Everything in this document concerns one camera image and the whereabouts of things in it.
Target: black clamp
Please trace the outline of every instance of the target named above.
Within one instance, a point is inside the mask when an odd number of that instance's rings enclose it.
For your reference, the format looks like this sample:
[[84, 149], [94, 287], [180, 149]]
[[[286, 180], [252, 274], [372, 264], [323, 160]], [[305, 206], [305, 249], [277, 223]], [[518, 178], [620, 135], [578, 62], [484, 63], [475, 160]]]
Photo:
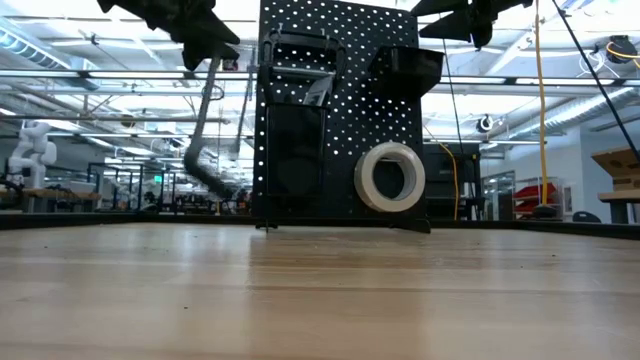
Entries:
[[[347, 70], [347, 50], [342, 42], [336, 38], [330, 37], [324, 34], [312, 34], [304, 32], [296, 32], [290, 30], [282, 30], [282, 24], [278, 29], [271, 30], [262, 42], [262, 51], [260, 53], [260, 67], [258, 69], [258, 83], [264, 89], [266, 102], [273, 103], [273, 93], [271, 91], [271, 79], [274, 75], [280, 75], [282, 77], [290, 76], [294, 78], [314, 78], [318, 77], [319, 71], [317, 70], [305, 70], [305, 69], [288, 69], [289, 71], [283, 72], [284, 69], [276, 68], [275, 63], [275, 50], [278, 46], [290, 46], [301, 49], [313, 49], [322, 50], [325, 54], [330, 54], [330, 57], [335, 57], [335, 63], [332, 64], [333, 75], [332, 91], [338, 87], [342, 81], [344, 74]], [[322, 72], [324, 75], [329, 75], [330, 72]]]

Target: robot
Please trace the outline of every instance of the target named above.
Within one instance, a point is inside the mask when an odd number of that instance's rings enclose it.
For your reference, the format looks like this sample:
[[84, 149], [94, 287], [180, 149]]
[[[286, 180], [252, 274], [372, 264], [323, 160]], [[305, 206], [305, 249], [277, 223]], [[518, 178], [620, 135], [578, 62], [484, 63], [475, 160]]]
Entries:
[[[56, 145], [47, 136], [49, 130], [51, 125], [38, 121], [29, 121], [20, 130], [20, 141], [9, 158], [8, 181], [32, 189], [44, 187], [47, 165], [53, 165], [58, 157]], [[33, 152], [31, 156], [24, 158], [29, 151]], [[28, 184], [25, 184], [24, 169], [30, 170], [27, 175], [30, 180]]]

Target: roll of tape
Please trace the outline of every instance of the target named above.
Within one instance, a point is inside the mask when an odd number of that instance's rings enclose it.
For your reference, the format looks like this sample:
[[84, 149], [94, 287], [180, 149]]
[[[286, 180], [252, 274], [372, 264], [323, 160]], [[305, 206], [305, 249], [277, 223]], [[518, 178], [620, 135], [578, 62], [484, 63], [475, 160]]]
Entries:
[[[404, 174], [404, 186], [394, 199], [382, 195], [373, 181], [373, 169], [382, 158], [398, 161]], [[360, 199], [368, 207], [380, 212], [401, 212], [410, 209], [422, 197], [424, 166], [410, 147], [388, 142], [362, 155], [356, 165], [354, 181]]]

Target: black holder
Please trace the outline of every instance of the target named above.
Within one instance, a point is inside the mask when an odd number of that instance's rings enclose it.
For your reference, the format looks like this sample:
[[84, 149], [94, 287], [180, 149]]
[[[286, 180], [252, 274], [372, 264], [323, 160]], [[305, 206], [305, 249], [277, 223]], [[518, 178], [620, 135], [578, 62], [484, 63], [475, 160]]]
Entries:
[[[284, 62], [289, 56], [278, 56], [277, 53], [300, 54], [300, 61], [291, 61], [286, 66]], [[304, 67], [304, 56], [321, 54], [326, 69], [312, 69], [310, 65]], [[321, 34], [303, 33], [290, 30], [271, 30], [265, 37], [260, 51], [260, 70], [258, 82], [265, 91], [267, 104], [275, 102], [272, 82], [287, 84], [311, 84], [313, 80], [332, 75], [332, 92], [342, 80], [347, 68], [347, 55], [344, 45], [335, 38]]]
[[286, 103], [267, 107], [269, 196], [322, 194], [324, 124], [328, 111], [319, 106]]
[[369, 65], [371, 88], [393, 98], [420, 98], [440, 82], [443, 57], [437, 51], [383, 46]]

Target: wooden tabletop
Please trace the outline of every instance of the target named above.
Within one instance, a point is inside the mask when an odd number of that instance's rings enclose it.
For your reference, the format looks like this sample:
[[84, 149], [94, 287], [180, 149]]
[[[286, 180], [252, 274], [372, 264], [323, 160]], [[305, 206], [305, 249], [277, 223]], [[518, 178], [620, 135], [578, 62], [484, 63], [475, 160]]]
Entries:
[[0, 358], [611, 360], [640, 242], [129, 224], [0, 232]]
[[600, 193], [598, 199], [602, 202], [624, 201], [640, 202], [640, 189], [614, 191], [612, 193]]

